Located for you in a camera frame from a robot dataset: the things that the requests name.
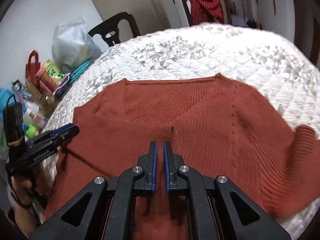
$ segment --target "knit fabric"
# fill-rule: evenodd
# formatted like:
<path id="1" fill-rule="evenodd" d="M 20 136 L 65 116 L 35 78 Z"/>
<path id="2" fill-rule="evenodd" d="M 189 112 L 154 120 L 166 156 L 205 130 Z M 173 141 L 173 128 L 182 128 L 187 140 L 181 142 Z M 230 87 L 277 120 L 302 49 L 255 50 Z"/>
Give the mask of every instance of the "knit fabric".
<path id="1" fill-rule="evenodd" d="M 295 132 L 255 88 L 217 74 L 185 81 L 127 81 L 75 108 L 80 133 L 60 153 L 50 217 L 98 175 L 135 166 L 158 141 L 156 193 L 138 198 L 135 239 L 187 239 L 185 202 L 169 199 L 163 149 L 205 176 L 226 175 L 273 217 L 290 217 L 320 194 L 320 145 L 312 128 Z"/>
<path id="2" fill-rule="evenodd" d="M 193 25 L 203 22 L 223 22 L 220 0 L 190 0 Z"/>

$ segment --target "white quilted bedspread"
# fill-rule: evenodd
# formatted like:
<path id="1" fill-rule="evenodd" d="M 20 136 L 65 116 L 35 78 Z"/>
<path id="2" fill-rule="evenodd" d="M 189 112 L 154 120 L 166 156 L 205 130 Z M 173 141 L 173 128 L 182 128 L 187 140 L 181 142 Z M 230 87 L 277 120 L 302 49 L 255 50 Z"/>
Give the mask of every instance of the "white quilted bedspread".
<path id="1" fill-rule="evenodd" d="M 95 61 L 66 93 L 46 130 L 72 122 L 81 106 L 109 84 L 128 80 L 178 80 L 214 76 L 254 86 L 294 130 L 307 124 L 320 134 L 320 72 L 288 40 L 274 33 L 220 24 L 165 30 L 117 44 Z M 57 155 L 44 161 L 52 180 Z M 279 221 L 297 239 L 320 206 L 316 199 Z"/>

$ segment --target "person's hand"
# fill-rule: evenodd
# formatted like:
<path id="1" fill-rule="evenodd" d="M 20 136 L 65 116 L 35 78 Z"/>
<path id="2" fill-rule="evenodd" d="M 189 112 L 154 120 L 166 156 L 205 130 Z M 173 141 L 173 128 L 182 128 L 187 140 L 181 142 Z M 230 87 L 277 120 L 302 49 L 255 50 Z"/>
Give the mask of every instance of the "person's hand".
<path id="1" fill-rule="evenodd" d="M 32 200 L 28 196 L 28 192 L 32 189 L 32 182 L 29 178 L 23 176 L 12 176 L 11 177 L 12 187 L 17 194 L 17 197 L 25 205 L 29 205 Z M 44 172 L 42 163 L 38 166 L 38 173 L 36 176 L 36 189 L 40 195 L 50 193 L 50 186 L 48 184 L 48 178 Z"/>
<path id="2" fill-rule="evenodd" d="M 30 179 L 22 176 L 12 176 L 11 177 L 12 187 L 20 199 L 22 204 L 29 205 L 31 204 L 32 200 L 28 196 L 28 191 L 32 189 L 32 182 Z"/>

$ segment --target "silver bolt head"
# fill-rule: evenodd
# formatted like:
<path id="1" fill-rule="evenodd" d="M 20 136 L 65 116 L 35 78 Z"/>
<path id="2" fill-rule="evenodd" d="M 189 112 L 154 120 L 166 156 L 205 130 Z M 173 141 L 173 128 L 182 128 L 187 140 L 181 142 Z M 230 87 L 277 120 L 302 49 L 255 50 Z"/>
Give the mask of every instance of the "silver bolt head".
<path id="1" fill-rule="evenodd" d="M 132 171 L 133 171 L 134 173 L 139 173 L 139 172 L 142 171 L 142 168 L 141 168 L 140 166 L 135 166 L 135 167 L 132 168 Z"/>
<path id="2" fill-rule="evenodd" d="M 228 178 L 226 176 L 221 175 L 218 177 L 218 181 L 220 183 L 226 183 L 228 181 Z"/>
<path id="3" fill-rule="evenodd" d="M 180 170 L 181 172 L 187 172 L 187 171 L 189 171 L 189 167 L 186 166 L 186 165 L 182 165 L 182 166 L 179 167 L 179 170 Z"/>
<path id="4" fill-rule="evenodd" d="M 95 184 L 102 184 L 104 182 L 104 178 L 103 177 L 96 177 L 94 179 Z"/>

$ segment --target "red garment on chair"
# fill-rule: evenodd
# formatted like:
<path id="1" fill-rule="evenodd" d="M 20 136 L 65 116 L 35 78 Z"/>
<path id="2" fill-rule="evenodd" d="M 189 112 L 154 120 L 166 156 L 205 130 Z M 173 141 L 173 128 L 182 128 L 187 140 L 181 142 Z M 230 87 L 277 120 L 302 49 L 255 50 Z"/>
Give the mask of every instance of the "red garment on chair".
<path id="1" fill-rule="evenodd" d="M 224 23 L 220 0 L 190 0 L 193 25 L 202 22 Z"/>

